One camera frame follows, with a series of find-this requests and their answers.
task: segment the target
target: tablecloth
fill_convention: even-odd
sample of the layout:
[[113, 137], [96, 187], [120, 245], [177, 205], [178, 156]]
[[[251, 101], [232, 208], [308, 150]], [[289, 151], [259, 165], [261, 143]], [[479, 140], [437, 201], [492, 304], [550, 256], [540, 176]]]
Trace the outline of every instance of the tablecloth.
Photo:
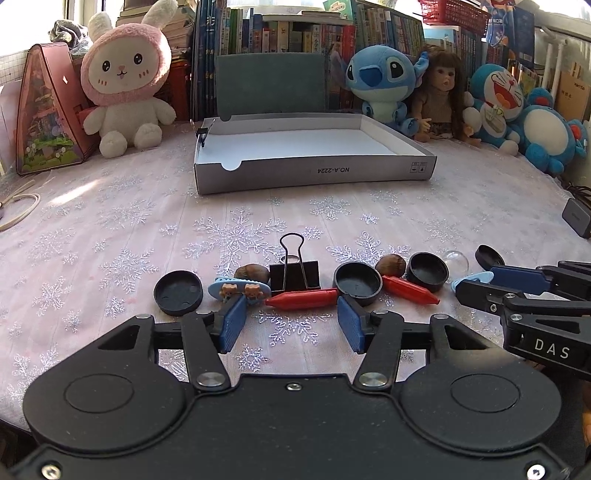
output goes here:
[[[335, 184], [200, 197], [193, 174], [195, 136], [186, 124], [165, 129], [163, 144], [40, 175], [38, 208], [0, 233], [0, 419], [27, 424], [22, 398], [42, 372], [138, 313], [174, 321], [153, 298], [158, 279], [195, 272], [205, 286], [240, 265], [278, 263], [280, 236], [299, 232], [304, 260], [318, 260], [323, 287], [335, 268], [385, 253], [463, 252], [496, 248], [507, 264], [535, 267], [588, 261], [589, 243], [562, 220], [568, 194], [526, 159], [454, 141], [427, 146], [437, 155], [430, 181]], [[3, 192], [14, 187], [5, 181]], [[5, 220], [26, 207], [14, 204]], [[410, 322], [447, 313], [500, 343], [497, 317], [460, 306], [449, 285], [438, 306], [383, 294]], [[201, 309], [219, 302], [205, 294]], [[352, 376], [362, 355], [350, 350], [335, 309], [273, 312], [251, 308], [222, 361], [233, 382], [241, 373]], [[160, 365], [187, 379], [182, 351], [160, 352]], [[407, 378], [424, 354], [404, 351]]]

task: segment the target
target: binder clip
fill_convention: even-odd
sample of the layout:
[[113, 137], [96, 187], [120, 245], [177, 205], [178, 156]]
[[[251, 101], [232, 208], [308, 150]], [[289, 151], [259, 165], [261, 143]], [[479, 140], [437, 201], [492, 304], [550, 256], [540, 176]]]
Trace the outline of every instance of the binder clip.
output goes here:
[[[283, 239], [294, 235], [300, 238], [300, 246], [297, 249], [297, 255], [290, 255]], [[271, 278], [271, 295], [279, 295], [286, 291], [306, 291], [320, 289], [320, 274], [318, 271], [318, 262], [316, 260], [304, 262], [301, 258], [301, 247], [304, 245], [304, 237], [299, 233], [286, 233], [279, 239], [279, 243], [285, 251], [281, 258], [281, 263], [269, 265]]]

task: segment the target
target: bunny ear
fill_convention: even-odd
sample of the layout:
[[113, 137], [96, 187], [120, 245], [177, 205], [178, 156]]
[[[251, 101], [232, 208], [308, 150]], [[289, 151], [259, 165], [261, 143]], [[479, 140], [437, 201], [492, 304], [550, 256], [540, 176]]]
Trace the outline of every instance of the bunny ear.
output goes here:
[[158, 0], [145, 14], [142, 23], [162, 30], [173, 19], [177, 8], [177, 0]]
[[88, 22], [88, 36], [93, 42], [97, 41], [109, 30], [113, 30], [113, 25], [107, 12], [99, 12], [92, 15]]

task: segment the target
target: pink bunny plush toy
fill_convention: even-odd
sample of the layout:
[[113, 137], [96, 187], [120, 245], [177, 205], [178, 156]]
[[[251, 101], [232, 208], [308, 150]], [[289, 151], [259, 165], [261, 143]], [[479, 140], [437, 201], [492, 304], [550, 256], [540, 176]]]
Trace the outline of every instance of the pink bunny plush toy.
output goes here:
[[158, 0], [142, 23], [113, 28], [105, 12], [88, 25], [94, 42], [82, 61], [80, 80], [86, 96], [98, 107], [84, 120], [87, 134], [100, 133], [105, 158], [120, 157], [129, 145], [160, 145], [158, 122], [170, 125], [174, 109], [154, 94], [168, 77], [171, 53], [160, 31], [173, 19], [176, 0]]

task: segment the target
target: red crayon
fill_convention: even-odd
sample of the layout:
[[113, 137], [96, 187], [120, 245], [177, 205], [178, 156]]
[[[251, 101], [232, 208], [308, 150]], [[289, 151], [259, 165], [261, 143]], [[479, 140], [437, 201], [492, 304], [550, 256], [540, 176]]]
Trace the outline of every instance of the red crayon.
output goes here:
[[286, 291], [265, 300], [265, 305], [280, 310], [305, 310], [336, 305], [336, 288], [324, 290]]
[[407, 280], [397, 277], [382, 276], [384, 288], [392, 295], [402, 297], [414, 303], [439, 304], [439, 299], [426, 288], [410, 283]]

